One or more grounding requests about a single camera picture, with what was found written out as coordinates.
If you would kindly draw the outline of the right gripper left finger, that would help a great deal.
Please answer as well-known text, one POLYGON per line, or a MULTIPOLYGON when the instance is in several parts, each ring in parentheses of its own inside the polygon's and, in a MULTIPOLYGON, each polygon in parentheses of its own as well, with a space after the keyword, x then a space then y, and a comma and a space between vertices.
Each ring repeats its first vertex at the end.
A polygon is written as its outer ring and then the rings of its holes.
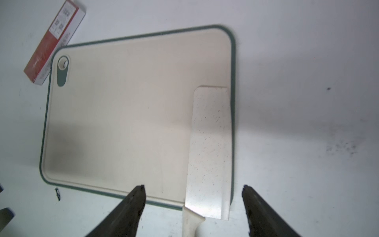
POLYGON ((136 186, 89 234, 89 237, 134 237, 146 205, 144 185, 136 186))

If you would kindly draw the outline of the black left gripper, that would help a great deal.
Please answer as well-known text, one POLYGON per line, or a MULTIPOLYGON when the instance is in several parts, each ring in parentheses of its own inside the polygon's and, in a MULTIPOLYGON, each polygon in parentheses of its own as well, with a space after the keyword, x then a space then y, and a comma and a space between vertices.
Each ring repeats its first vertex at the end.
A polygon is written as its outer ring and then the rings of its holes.
POLYGON ((2 231, 14 218, 14 212, 9 208, 3 208, 0 211, 0 231, 2 231))

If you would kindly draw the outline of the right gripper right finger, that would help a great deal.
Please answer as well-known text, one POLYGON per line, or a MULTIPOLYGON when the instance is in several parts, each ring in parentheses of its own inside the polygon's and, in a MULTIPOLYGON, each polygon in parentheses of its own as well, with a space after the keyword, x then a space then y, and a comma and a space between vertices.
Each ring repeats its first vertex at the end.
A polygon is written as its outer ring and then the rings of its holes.
POLYGON ((246 210, 249 236, 251 237, 298 237, 275 210, 250 186, 244 185, 242 198, 246 210))

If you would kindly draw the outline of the beige green-rimmed cutting board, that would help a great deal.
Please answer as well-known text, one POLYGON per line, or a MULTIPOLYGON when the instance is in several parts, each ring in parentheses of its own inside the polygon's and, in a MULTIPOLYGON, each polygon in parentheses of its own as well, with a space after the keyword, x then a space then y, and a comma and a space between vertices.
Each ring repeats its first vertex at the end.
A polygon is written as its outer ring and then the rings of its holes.
POLYGON ((222 25, 72 44, 52 57, 39 172, 49 185, 185 203, 194 92, 235 101, 236 42, 222 25))

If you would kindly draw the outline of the red rectangular box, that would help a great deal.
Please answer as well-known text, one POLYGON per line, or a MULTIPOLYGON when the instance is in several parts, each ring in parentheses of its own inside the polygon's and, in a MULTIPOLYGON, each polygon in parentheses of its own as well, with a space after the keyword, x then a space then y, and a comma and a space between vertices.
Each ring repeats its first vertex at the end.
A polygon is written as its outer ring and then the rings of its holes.
POLYGON ((24 69, 32 83, 44 83, 53 54, 68 44, 84 17, 85 11, 77 3, 64 2, 24 69))

